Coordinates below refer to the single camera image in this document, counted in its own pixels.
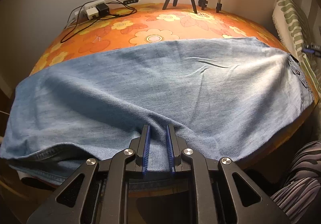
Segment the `light blue denim pants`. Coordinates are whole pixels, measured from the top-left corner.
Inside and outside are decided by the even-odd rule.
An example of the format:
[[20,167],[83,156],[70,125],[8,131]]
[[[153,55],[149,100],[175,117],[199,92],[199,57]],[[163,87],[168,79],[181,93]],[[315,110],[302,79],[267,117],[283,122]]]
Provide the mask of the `light blue denim pants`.
[[61,184],[151,128],[149,178],[168,171],[165,129],[211,159],[246,160],[314,101],[296,60],[254,37],[163,41],[64,61],[16,87],[1,157]]

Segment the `striped trouser leg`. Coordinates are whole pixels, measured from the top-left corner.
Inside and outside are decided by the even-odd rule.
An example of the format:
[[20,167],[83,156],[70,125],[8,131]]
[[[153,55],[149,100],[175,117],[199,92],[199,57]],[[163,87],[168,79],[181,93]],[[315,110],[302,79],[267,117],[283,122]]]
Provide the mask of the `striped trouser leg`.
[[320,223],[320,141],[296,153],[284,187],[271,199],[291,223]]

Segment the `orange floral bedspread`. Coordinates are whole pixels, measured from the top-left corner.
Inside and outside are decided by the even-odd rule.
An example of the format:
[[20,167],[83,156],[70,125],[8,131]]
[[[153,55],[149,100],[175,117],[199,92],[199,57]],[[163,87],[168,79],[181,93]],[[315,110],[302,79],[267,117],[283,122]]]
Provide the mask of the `orange floral bedspread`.
[[136,13],[64,30],[17,88],[34,104],[73,107],[289,107],[316,97],[300,64],[251,21],[186,7]]

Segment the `black power adapter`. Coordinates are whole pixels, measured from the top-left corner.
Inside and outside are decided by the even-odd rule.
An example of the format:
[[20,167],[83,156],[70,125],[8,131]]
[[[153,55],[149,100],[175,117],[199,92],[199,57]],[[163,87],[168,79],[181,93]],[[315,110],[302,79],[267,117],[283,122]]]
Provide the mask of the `black power adapter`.
[[95,7],[99,13],[99,17],[104,17],[110,14],[109,6],[106,3],[100,3]]

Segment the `white power strip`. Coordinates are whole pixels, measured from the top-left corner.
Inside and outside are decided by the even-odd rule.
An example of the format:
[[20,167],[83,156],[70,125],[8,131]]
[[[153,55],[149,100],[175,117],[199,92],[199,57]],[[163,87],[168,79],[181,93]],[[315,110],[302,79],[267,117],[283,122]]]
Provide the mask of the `white power strip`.
[[88,18],[88,20],[99,18],[99,13],[96,9],[96,5],[100,3],[106,3],[104,0],[96,0],[91,1],[89,3],[84,4],[84,6],[80,7],[79,10],[75,11],[73,16],[75,19],[84,19],[85,17]]

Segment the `green striped white pillow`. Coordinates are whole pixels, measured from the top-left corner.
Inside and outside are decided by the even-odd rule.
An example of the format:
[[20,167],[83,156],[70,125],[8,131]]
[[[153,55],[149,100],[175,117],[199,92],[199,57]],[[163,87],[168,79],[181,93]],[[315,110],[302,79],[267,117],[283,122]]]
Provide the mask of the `green striped white pillow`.
[[282,44],[299,61],[320,92],[317,57],[303,51],[304,47],[312,42],[309,22],[303,10],[293,0],[275,0],[272,19]]

